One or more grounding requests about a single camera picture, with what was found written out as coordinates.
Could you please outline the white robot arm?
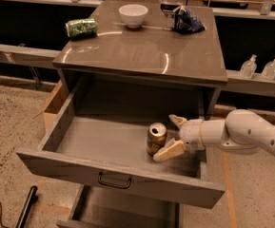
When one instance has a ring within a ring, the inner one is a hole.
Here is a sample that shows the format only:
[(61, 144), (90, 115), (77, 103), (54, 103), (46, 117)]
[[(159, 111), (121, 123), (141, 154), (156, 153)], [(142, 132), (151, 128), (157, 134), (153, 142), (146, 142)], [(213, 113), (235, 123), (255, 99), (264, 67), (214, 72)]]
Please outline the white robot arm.
[(236, 109), (220, 120), (187, 120), (173, 114), (169, 119), (178, 127), (179, 139), (171, 139), (160, 148), (153, 156), (156, 162), (180, 156), (188, 149), (207, 147), (242, 155), (262, 148), (275, 157), (275, 126), (251, 111)]

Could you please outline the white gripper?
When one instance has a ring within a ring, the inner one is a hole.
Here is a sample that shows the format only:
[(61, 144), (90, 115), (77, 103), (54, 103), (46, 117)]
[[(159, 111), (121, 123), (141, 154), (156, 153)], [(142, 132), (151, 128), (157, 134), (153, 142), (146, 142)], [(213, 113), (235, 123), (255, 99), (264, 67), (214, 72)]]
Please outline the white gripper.
[(193, 150), (204, 150), (209, 146), (224, 146), (227, 141), (226, 123), (224, 120), (203, 121), (187, 120), (174, 114), (170, 114), (169, 119), (180, 129), (179, 141), (169, 140), (166, 145), (154, 154), (156, 162), (182, 155), (187, 148)]

